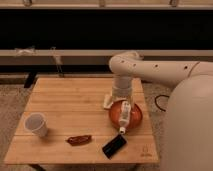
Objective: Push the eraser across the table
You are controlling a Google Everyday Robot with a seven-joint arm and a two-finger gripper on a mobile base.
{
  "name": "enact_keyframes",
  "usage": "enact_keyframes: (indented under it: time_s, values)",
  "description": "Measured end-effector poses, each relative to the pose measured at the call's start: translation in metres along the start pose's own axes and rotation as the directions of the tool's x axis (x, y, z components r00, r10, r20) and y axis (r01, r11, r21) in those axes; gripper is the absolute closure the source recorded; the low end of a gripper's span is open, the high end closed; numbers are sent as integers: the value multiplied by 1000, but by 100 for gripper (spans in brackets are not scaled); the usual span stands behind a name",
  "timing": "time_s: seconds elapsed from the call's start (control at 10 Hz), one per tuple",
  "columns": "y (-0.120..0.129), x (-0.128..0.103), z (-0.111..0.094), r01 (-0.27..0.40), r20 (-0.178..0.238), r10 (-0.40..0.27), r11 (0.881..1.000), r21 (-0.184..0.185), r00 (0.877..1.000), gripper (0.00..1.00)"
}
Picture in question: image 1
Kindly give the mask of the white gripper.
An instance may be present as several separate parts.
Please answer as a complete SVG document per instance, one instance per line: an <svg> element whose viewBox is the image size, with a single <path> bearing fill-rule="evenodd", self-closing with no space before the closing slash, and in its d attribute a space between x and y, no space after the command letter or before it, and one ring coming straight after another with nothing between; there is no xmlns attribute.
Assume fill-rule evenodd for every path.
<svg viewBox="0 0 213 171"><path fill-rule="evenodd" d="M112 101L115 102L118 98L125 98L129 103L132 103L132 77L115 75L112 86Z"/></svg>

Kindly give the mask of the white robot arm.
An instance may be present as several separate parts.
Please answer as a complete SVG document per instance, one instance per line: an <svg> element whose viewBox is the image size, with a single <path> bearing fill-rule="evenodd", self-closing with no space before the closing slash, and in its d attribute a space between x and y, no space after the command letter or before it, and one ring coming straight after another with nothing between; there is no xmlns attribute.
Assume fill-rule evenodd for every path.
<svg viewBox="0 0 213 171"><path fill-rule="evenodd" d="M213 171L213 62L148 61L135 51L109 60L114 88L134 77L173 89L164 117L161 171Z"/></svg>

